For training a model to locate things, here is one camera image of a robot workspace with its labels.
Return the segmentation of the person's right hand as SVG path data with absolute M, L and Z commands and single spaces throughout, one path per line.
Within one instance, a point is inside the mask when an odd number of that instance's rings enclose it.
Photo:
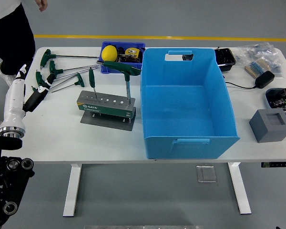
M 43 12 L 47 9 L 48 7 L 48 2 L 47 0 L 35 0 L 36 4 L 38 5 L 39 11 Z

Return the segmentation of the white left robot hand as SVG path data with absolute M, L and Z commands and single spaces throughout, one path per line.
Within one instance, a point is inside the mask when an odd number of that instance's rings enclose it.
M 0 124 L 0 135 L 2 136 L 11 136 L 15 138 L 22 138 L 24 136 L 25 125 L 22 121 L 24 116 L 27 112 L 33 112 L 43 101 L 55 79 L 55 74 L 51 73 L 25 102 L 26 75 L 27 65 L 23 65 L 6 94 L 4 120 Z

